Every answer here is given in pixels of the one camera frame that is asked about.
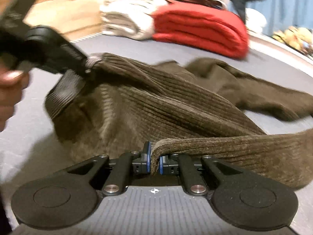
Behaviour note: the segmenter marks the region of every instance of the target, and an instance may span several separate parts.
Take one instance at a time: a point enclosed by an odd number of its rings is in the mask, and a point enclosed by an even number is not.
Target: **curtain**
[[[261,12],[267,26],[263,33],[271,35],[273,31],[284,30],[289,26],[302,26],[313,29],[313,0],[265,0],[248,3],[247,7]]]

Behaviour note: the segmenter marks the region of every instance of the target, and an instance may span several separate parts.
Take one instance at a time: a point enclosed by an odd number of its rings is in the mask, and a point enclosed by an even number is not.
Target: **folded red blanket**
[[[232,58],[248,52],[248,34],[242,20],[230,11],[199,4],[172,3],[152,14],[153,39],[209,50]]]

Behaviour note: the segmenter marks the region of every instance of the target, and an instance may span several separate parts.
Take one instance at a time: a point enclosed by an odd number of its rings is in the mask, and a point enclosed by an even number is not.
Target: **white plush toy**
[[[266,24],[266,18],[262,13],[246,8],[246,27],[248,30],[261,34]]]

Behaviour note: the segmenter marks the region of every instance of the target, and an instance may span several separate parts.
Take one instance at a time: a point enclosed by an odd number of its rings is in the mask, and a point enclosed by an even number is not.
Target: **gray gripper base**
[[[129,186],[120,196],[104,198],[90,217],[65,229],[42,231],[20,225],[12,235],[296,234],[287,227],[275,231],[246,231],[220,219],[205,198],[190,196],[180,186],[157,187],[157,193],[152,189]]]

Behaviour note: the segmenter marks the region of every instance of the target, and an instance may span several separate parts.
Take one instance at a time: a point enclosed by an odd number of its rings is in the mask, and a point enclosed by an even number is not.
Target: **brown sweater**
[[[180,67],[151,66],[105,53],[89,62],[90,78],[68,71],[48,94],[56,133],[77,162],[117,158],[151,141],[151,172],[167,153],[214,155],[292,187],[313,178],[313,130],[266,135],[240,109],[295,120],[313,97],[210,58]]]

